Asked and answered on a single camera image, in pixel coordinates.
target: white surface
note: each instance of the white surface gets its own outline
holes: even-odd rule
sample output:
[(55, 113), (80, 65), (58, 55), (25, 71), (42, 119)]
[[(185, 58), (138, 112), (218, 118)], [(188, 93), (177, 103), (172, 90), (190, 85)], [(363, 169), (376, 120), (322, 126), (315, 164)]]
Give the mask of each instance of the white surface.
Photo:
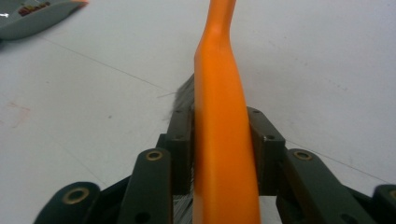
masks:
[[(32, 223), (76, 181), (129, 175), (165, 132), (208, 1), (95, 0), (0, 45), (0, 223)], [(396, 183), (394, 1), (239, 1), (232, 43), (249, 105), (346, 185)], [(277, 223), (271, 198), (262, 222)]]

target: orange handle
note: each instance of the orange handle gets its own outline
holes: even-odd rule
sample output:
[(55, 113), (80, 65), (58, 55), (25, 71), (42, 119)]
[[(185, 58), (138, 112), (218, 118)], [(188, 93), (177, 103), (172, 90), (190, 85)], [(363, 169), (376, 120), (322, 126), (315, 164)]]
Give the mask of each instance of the orange handle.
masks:
[(230, 44), (234, 5), (210, 1), (195, 53), (195, 224), (260, 223), (248, 112)]

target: metal bolt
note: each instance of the metal bolt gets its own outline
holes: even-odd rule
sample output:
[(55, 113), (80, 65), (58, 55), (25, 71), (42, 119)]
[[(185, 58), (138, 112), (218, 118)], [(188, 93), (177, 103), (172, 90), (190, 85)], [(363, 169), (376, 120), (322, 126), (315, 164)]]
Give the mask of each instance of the metal bolt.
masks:
[(311, 161), (312, 159), (314, 159), (314, 158), (311, 156), (311, 154), (309, 154), (308, 152), (305, 152), (305, 151), (295, 151), (295, 152), (293, 153), (293, 155), (294, 155), (297, 159), (299, 159), (299, 160), (301, 160), (301, 161)]
[(391, 190), (389, 194), (394, 200), (396, 200), (396, 189)]
[(161, 151), (150, 151), (147, 155), (146, 155), (146, 159), (148, 161), (157, 161), (160, 158), (163, 157), (163, 154), (161, 153)]
[(86, 188), (79, 187), (70, 189), (62, 198), (62, 202), (66, 204), (75, 204), (82, 202), (85, 198), (90, 195), (90, 191)]

